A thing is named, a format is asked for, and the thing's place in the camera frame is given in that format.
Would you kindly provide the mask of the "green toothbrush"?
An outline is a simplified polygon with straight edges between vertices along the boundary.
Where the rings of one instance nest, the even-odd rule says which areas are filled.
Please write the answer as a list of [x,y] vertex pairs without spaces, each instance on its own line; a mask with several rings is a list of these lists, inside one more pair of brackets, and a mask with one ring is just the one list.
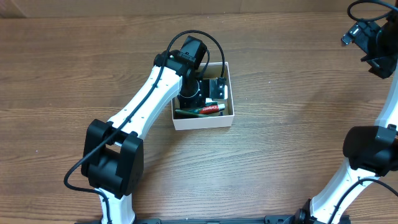
[[216,114],[216,113],[213,113],[213,114],[200,114],[199,113],[199,110],[201,108],[206,107],[204,99],[188,101],[188,100],[184,100],[181,98],[178,100],[178,105],[179,105],[179,108],[175,109],[175,113],[177,115],[179,115],[180,117],[207,118],[213,114]]

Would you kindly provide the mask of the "red green toothpaste tube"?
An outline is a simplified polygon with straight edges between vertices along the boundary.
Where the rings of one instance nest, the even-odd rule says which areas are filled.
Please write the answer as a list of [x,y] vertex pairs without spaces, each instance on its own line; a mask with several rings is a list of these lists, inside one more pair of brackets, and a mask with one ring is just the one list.
[[223,111],[225,109],[225,104],[209,105],[203,107],[199,110],[200,114],[213,114]]

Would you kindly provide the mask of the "green soap box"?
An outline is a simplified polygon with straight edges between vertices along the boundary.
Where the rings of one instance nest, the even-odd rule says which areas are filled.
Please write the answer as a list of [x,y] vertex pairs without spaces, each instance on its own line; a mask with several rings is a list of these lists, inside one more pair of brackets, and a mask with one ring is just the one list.
[[211,105],[217,105],[218,102],[217,101],[213,101],[211,98],[206,98],[205,99],[205,105],[206,106],[211,106]]

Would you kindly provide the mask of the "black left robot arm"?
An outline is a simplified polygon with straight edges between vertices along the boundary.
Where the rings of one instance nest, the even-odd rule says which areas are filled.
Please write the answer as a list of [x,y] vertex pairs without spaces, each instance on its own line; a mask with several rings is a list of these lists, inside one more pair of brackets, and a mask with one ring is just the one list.
[[134,223],[132,192],[144,169],[144,139],[170,101],[178,101],[175,114],[183,119],[208,121],[226,109],[226,80],[204,78],[201,61],[210,53],[192,34],[187,32],[181,49],[155,57],[149,78],[120,112],[88,126],[80,167],[101,200],[100,223]]

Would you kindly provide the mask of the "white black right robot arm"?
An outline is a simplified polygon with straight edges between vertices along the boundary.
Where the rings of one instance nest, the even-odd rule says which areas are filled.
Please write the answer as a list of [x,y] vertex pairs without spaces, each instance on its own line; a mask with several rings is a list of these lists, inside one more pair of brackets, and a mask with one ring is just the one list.
[[375,20],[357,19],[341,38],[342,45],[356,44],[364,53],[369,72],[392,78],[384,106],[372,126],[351,128],[343,143],[344,160],[326,187],[297,210],[287,223],[349,223],[344,211],[371,183],[397,170],[397,11]]

